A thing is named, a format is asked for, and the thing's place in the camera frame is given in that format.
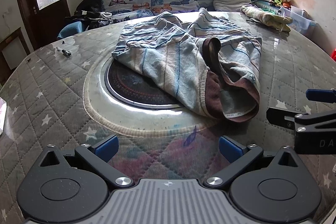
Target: white paper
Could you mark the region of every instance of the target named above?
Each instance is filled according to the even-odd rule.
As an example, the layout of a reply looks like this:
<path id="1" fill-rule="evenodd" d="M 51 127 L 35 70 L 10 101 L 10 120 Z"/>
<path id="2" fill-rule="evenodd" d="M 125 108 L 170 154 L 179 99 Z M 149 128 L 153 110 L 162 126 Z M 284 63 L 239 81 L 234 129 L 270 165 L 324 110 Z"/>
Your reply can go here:
<path id="1" fill-rule="evenodd" d="M 6 109 L 7 103 L 2 98 L 0 98 L 0 135 L 3 132 L 3 127 L 5 124 Z"/>

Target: red object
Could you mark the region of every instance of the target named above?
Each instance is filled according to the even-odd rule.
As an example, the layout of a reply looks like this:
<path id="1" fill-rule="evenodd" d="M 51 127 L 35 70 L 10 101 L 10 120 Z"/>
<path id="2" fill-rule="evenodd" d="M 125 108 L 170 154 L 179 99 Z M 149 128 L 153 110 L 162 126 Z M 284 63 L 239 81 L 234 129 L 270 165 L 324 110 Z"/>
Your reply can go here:
<path id="1" fill-rule="evenodd" d="M 333 53 L 331 54 L 331 58 L 336 61 L 336 49 L 334 49 Z"/>

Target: ribbed gray plate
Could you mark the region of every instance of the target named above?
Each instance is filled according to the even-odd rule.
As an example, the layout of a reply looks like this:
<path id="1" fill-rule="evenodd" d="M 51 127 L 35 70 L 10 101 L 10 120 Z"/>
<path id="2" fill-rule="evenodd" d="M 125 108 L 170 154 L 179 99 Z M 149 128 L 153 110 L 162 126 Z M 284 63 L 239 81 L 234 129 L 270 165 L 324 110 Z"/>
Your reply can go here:
<path id="1" fill-rule="evenodd" d="M 142 179 L 133 188 L 116 190 L 96 215 L 78 223 L 260 224 L 236 211 L 223 192 L 203 188 L 195 179 Z"/>

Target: purple stain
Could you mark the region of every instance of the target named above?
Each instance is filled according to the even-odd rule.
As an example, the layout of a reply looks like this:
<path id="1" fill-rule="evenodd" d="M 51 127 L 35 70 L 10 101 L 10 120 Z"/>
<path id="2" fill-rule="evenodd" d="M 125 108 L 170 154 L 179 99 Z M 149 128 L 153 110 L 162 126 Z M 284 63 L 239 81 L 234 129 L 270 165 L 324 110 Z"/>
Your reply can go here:
<path id="1" fill-rule="evenodd" d="M 184 141 L 183 147 L 189 146 L 195 140 L 196 134 L 197 134 L 197 129 L 196 129 L 196 126 L 195 126 L 193 132 Z"/>

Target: screw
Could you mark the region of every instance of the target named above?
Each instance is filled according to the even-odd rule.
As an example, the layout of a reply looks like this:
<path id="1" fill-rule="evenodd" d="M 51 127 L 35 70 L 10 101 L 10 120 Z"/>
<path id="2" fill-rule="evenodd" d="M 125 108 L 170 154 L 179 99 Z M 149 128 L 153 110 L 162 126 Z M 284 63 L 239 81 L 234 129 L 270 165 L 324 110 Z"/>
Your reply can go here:
<path id="1" fill-rule="evenodd" d="M 298 132 L 305 132 L 306 131 L 306 128 L 305 127 L 299 127 L 297 129 Z"/>
<path id="2" fill-rule="evenodd" d="M 116 184 L 122 185 L 122 186 L 129 185 L 131 182 L 132 180 L 128 177 L 119 177 L 115 180 Z"/>
<path id="3" fill-rule="evenodd" d="M 223 183 L 223 180 L 219 177 L 211 177 L 207 179 L 207 183 L 210 185 L 220 185 Z"/>

